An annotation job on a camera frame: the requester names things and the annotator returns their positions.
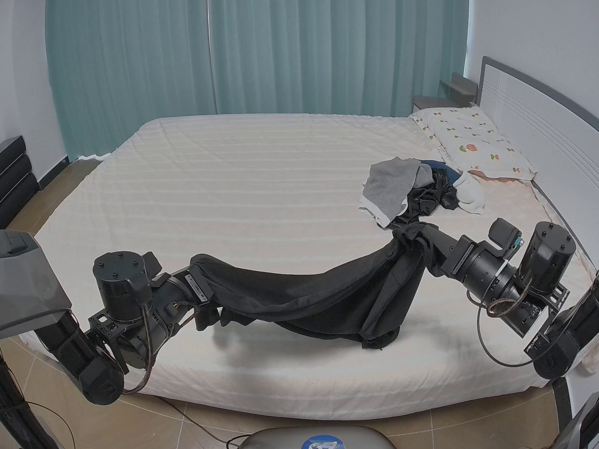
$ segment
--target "white headboard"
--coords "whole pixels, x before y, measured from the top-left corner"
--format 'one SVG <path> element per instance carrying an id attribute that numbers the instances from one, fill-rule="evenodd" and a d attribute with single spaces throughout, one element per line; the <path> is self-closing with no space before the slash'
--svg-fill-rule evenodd
<path id="1" fill-rule="evenodd" d="M 533 184 L 598 267 L 599 118 L 489 57 L 483 57 L 476 103 L 538 169 Z"/>

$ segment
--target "pillowcase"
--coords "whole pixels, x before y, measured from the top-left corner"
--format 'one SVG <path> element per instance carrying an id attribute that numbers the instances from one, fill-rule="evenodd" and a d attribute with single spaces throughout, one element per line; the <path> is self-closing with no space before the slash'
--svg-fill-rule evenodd
<path id="1" fill-rule="evenodd" d="M 463 171 L 519 180 L 532 180 L 537 172 L 478 107 L 422 109 L 410 117 L 430 139 L 437 137 L 451 162 Z"/>

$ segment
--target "mattress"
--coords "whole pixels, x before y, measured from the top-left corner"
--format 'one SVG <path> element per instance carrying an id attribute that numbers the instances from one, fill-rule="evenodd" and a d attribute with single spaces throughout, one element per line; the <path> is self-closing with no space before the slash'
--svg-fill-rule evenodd
<path id="1" fill-rule="evenodd" d="M 244 268 L 319 273 L 379 249 L 391 233 L 357 207 L 370 165 L 395 156 L 441 159 L 435 140 L 408 118 L 161 118 L 87 176 L 36 239 L 87 329 L 86 318 L 102 308 L 92 265 L 107 251 L 151 250 L 171 272 L 208 253 Z M 530 186 L 480 182 L 484 215 L 439 207 L 425 220 L 480 241 L 497 217 L 525 239 L 548 219 Z M 589 287 L 579 258 L 562 282 L 573 303 Z M 161 349 L 143 392 L 258 414 L 359 420 L 546 384 L 531 365 L 493 363 L 475 316 L 458 282 L 425 272 L 398 339 L 382 351 L 263 321 L 203 332 L 188 325 Z M 483 317 L 481 326 L 494 355 L 527 360 L 528 339 L 499 320 Z M 24 339 L 43 350 L 35 335 Z M 132 371 L 126 384 L 141 374 Z"/>

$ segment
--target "teal curtain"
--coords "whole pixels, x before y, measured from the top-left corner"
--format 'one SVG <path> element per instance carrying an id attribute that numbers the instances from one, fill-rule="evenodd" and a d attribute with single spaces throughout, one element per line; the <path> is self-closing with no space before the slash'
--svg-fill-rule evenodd
<path id="1" fill-rule="evenodd" d="M 214 113 L 407 116 L 463 73 L 468 0 L 47 0 L 71 159 Z"/>
<path id="2" fill-rule="evenodd" d="M 69 158 L 158 117 L 213 114 L 207 0 L 47 0 L 46 50 Z"/>
<path id="3" fill-rule="evenodd" d="M 468 0 L 208 0 L 218 113 L 407 116 L 463 74 Z"/>

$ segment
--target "black cloth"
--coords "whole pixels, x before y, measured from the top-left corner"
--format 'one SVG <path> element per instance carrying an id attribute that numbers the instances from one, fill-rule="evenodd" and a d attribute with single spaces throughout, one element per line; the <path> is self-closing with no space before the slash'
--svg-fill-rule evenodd
<path id="1" fill-rule="evenodd" d="M 413 188 L 407 196 L 408 209 L 395 217 L 388 228 L 398 228 L 420 221 L 419 216 L 429 216 L 437 206 L 448 210 L 458 207 L 458 191 L 447 176 L 447 170 L 431 168 L 433 182 L 422 188 Z"/>
<path id="2" fill-rule="evenodd" d="M 393 231 L 393 239 L 369 255 L 325 273 L 289 275 L 236 268 L 207 254 L 191 259 L 213 292 L 200 308 L 197 327 L 220 320 L 243 325 L 272 321 L 320 339 L 360 341 L 382 348 L 398 335 L 425 268 L 440 276 L 442 255 L 423 235 L 425 223 Z"/>

